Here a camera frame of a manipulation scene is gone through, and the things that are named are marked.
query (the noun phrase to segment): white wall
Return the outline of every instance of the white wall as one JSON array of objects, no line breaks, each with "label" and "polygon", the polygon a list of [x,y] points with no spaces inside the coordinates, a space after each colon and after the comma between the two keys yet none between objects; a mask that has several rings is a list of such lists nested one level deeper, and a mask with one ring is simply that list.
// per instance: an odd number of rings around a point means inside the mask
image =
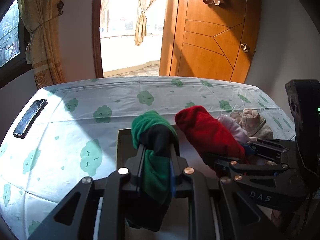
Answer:
[{"label": "white wall", "polygon": [[256,54],[246,84],[258,86],[291,116],[284,85],[320,81],[320,34],[299,0],[262,0]]},{"label": "white wall", "polygon": [[0,144],[17,115],[36,92],[33,70],[22,74],[0,89]]},{"label": "white wall", "polygon": [[62,0],[59,17],[61,64],[67,82],[95,78],[92,51],[92,0]]}]

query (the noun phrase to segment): pink cloth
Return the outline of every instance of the pink cloth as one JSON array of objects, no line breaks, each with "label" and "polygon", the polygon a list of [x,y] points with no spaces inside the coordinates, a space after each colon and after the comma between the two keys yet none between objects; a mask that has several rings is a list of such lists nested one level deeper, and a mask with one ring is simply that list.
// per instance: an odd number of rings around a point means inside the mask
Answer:
[{"label": "pink cloth", "polygon": [[217,120],[232,134],[233,138],[238,143],[247,143],[251,141],[248,137],[247,132],[241,128],[241,126],[232,117],[221,114]]}]

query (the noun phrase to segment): folded clothing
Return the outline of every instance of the folded clothing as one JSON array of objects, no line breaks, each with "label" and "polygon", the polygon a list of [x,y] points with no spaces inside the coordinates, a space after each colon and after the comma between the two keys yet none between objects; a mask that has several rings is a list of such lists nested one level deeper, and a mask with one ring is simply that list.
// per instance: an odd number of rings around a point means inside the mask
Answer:
[{"label": "folded clothing", "polygon": [[133,146],[146,147],[141,195],[125,203],[125,218],[130,227],[158,231],[171,201],[170,145],[179,155],[174,128],[156,111],[136,117],[131,126]]},{"label": "folded clothing", "polygon": [[238,143],[247,143],[251,141],[248,137],[246,130],[242,129],[241,126],[232,117],[221,114],[217,120],[232,134],[233,138]]},{"label": "folded clothing", "polygon": [[272,130],[267,125],[266,119],[255,109],[245,108],[242,113],[234,111],[230,117],[247,131],[249,137],[273,138]]},{"label": "folded clothing", "polygon": [[245,159],[243,147],[203,106],[192,106],[181,110],[176,114],[175,121],[200,156],[203,153],[214,153]]}]

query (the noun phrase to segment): wooden door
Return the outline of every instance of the wooden door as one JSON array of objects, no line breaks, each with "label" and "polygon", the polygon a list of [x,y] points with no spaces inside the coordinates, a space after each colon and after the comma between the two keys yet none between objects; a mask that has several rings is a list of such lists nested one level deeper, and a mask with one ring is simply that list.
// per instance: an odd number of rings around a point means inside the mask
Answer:
[{"label": "wooden door", "polygon": [[218,6],[179,0],[176,8],[176,19],[174,12],[166,13],[159,74],[243,83],[259,32],[261,0],[221,0]]}]

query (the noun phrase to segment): door knob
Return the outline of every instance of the door knob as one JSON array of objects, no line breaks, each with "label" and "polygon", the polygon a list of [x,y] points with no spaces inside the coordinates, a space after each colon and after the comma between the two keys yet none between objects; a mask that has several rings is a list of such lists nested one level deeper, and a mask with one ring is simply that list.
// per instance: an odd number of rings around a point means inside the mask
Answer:
[{"label": "door knob", "polygon": [[249,45],[246,44],[246,43],[242,43],[242,44],[240,45],[240,47],[241,47],[241,50],[242,50],[243,52],[245,52],[245,53],[249,52],[249,50],[250,50]]}]

